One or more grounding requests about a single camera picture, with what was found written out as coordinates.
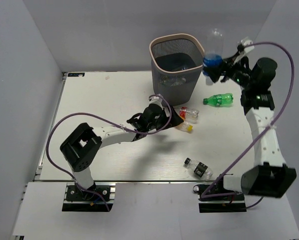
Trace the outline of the clear bottle blue label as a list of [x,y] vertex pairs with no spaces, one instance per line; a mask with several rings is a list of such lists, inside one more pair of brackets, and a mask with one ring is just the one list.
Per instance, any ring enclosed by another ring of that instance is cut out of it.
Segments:
[[214,83],[206,72],[205,67],[216,67],[221,63],[224,38],[223,31],[219,28],[210,29],[207,33],[202,70],[207,86],[212,86]]

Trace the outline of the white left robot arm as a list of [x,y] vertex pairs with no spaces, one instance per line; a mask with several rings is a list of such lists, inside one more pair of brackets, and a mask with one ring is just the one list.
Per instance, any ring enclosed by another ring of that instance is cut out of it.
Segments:
[[184,120],[173,107],[169,115],[159,103],[151,103],[142,113],[136,113],[126,122],[133,127],[133,132],[122,126],[94,129],[83,122],[60,145],[60,151],[68,162],[75,181],[78,183],[78,194],[85,200],[95,195],[95,183],[90,171],[97,152],[107,146],[135,142],[144,138],[147,133],[160,129],[169,129],[182,124]]

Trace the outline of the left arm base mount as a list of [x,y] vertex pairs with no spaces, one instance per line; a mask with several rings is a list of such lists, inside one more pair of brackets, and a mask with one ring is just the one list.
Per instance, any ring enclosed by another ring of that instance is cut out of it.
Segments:
[[81,191],[76,184],[67,184],[62,204],[63,212],[109,212],[112,209],[115,199],[116,187],[114,184],[100,184],[94,186],[91,191],[97,192],[104,198],[104,201],[97,194]]

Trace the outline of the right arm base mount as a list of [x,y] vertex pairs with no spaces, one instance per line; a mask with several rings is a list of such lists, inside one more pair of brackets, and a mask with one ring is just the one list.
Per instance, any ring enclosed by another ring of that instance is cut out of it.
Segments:
[[206,184],[196,184],[192,188],[194,194],[198,195],[198,208],[202,214],[211,213],[243,213],[247,211],[245,197],[242,193],[231,192],[220,187],[212,190],[211,194],[224,194],[202,198],[202,193],[208,188]]

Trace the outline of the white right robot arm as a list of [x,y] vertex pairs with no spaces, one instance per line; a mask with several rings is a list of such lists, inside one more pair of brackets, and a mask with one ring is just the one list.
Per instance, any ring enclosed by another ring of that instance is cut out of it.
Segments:
[[[235,193],[249,196],[281,198],[297,177],[288,167],[281,153],[275,123],[282,111],[275,113],[275,104],[269,90],[276,76],[277,63],[268,57],[260,58],[253,68],[244,56],[226,58],[218,66],[207,67],[211,79],[222,83],[231,79],[241,87],[240,103],[249,124],[252,143],[200,195],[201,199],[228,199]],[[239,176],[229,170],[250,150],[254,149],[254,166]]]

